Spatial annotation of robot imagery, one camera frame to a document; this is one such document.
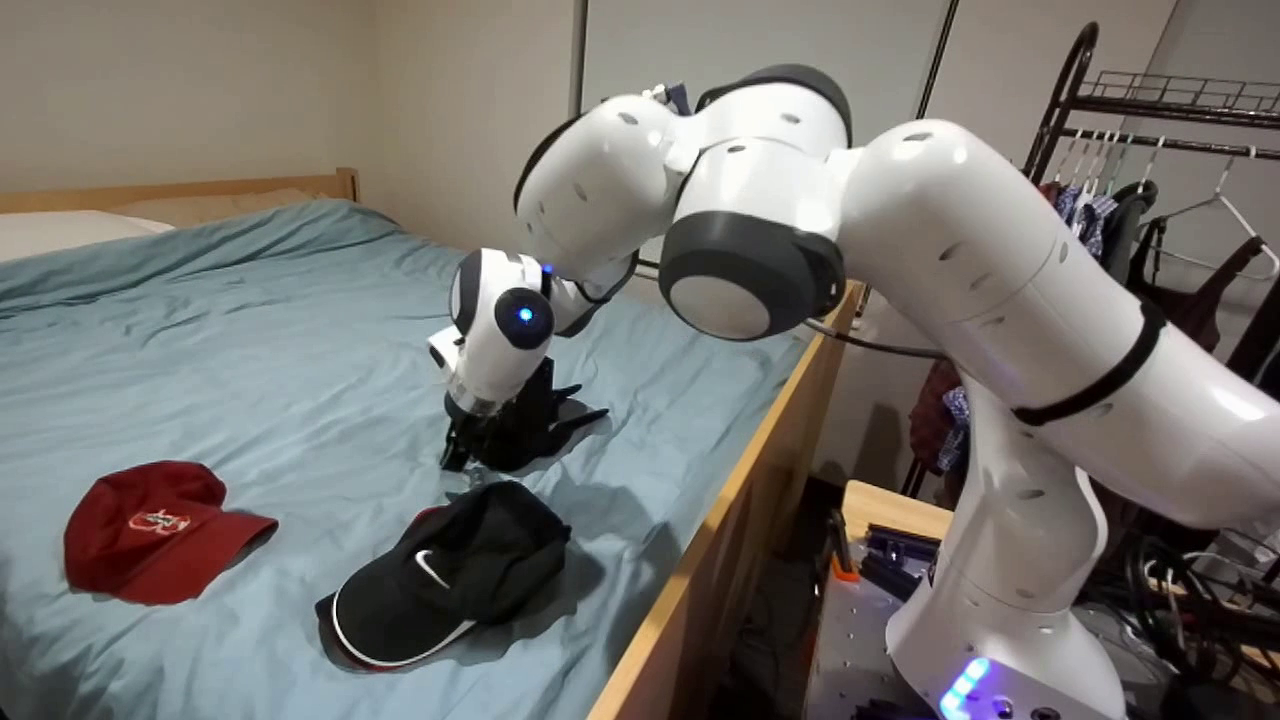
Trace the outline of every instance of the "mattress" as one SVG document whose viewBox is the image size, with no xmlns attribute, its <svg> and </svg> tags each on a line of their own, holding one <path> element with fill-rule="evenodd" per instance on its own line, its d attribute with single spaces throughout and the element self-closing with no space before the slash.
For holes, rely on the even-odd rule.
<svg viewBox="0 0 1280 720">
<path fill-rule="evenodd" d="M 609 419 L 524 473 L 439 473 L 460 253 L 316 201 L 0 266 L 0 709 L 12 720 L 583 718 L 803 336 L 725 343 L 630 279 L 550 343 Z M 200 460 L 278 521 L 200 600 L 72 593 L 62 524 L 90 481 Z M 483 481 L 527 486 L 573 548 L 505 630 L 408 671 L 349 671 L 316 600 Z"/>
</svg>

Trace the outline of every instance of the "cap brim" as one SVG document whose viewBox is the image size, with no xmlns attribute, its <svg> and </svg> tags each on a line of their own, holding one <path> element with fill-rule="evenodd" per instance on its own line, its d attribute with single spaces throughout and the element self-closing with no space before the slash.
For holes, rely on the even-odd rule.
<svg viewBox="0 0 1280 720">
<path fill-rule="evenodd" d="M 412 668 L 475 630 L 426 603 L 408 552 L 408 545 L 390 548 L 316 603 L 337 650 L 363 668 Z"/>
<path fill-rule="evenodd" d="M 178 603 L 200 598 L 225 570 L 277 534 L 277 521 L 253 514 L 215 514 L 170 548 L 130 572 L 117 598 L 135 603 Z"/>
</svg>

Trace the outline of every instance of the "clothing rack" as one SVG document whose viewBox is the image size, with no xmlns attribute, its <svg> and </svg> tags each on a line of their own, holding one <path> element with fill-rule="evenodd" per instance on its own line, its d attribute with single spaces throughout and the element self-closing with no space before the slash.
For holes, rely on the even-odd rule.
<svg viewBox="0 0 1280 720">
<path fill-rule="evenodd" d="M 1280 131 L 1280 85 L 1256 82 L 1217 82 L 1217 78 L 1160 78 L 1160 72 L 1097 72 L 1092 52 L 1099 24 L 1082 24 L 1041 118 L 1041 131 L 1024 162 L 1031 186 L 1042 180 L 1049 162 L 1062 135 L 1088 135 L 1068 127 L 1071 118 L 1122 118 L 1122 119 L 1173 119 L 1173 126 L 1217 126 L 1217 127 L 1253 127 Z M 1193 135 L 1141 135 L 1141 131 L 1092 131 L 1092 141 L 1167 149 L 1167 153 L 1207 153 L 1207 157 L 1246 157 L 1280 162 L 1280 149 L 1256 146 L 1211 146 Z M 1256 381 L 1280 350 L 1280 279 L 1263 296 L 1260 311 L 1242 329 L 1239 343 L 1226 358 L 1226 369 L 1242 381 Z"/>
</svg>

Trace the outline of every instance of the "red cap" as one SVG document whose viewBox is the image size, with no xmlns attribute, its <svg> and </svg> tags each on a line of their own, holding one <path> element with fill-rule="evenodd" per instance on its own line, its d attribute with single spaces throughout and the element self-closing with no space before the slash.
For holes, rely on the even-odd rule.
<svg viewBox="0 0 1280 720">
<path fill-rule="evenodd" d="M 225 514 L 227 487 L 205 469 L 158 460 L 112 473 L 87 487 L 62 534 L 67 586 L 135 603 L 200 598 L 277 521 Z"/>
</svg>

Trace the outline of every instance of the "black cap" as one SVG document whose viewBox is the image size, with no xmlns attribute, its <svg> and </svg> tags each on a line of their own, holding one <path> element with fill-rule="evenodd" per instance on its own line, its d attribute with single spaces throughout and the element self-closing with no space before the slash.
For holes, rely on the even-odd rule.
<svg viewBox="0 0 1280 720">
<path fill-rule="evenodd" d="M 421 514 L 390 552 L 316 603 L 321 635 L 363 668 L 408 668 L 512 620 L 558 570 L 568 524 L 524 486 Z"/>
</svg>

